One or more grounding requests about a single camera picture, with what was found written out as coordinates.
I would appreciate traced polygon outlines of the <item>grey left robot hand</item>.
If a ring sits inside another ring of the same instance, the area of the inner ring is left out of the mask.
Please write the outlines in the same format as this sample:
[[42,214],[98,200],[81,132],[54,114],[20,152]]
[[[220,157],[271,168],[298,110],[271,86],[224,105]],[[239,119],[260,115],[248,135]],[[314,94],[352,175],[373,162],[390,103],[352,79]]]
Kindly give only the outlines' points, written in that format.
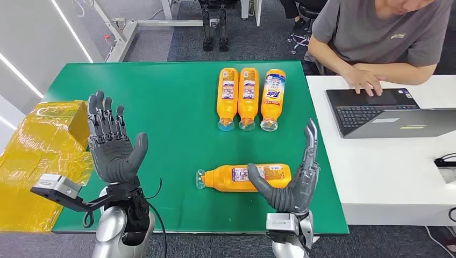
[[124,107],[112,110],[112,98],[101,90],[88,98],[89,151],[98,177],[108,183],[134,181],[148,151],[148,136],[127,135]]

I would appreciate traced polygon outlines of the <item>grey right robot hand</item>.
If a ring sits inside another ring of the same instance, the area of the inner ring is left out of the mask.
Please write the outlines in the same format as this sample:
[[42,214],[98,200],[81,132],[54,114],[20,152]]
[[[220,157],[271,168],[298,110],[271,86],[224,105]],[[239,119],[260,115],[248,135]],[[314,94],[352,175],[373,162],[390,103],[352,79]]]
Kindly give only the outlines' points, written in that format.
[[248,178],[257,192],[276,212],[306,214],[318,182],[319,165],[316,161],[318,130],[312,119],[304,128],[306,145],[301,164],[285,188],[275,188],[260,176],[256,165],[247,165]]

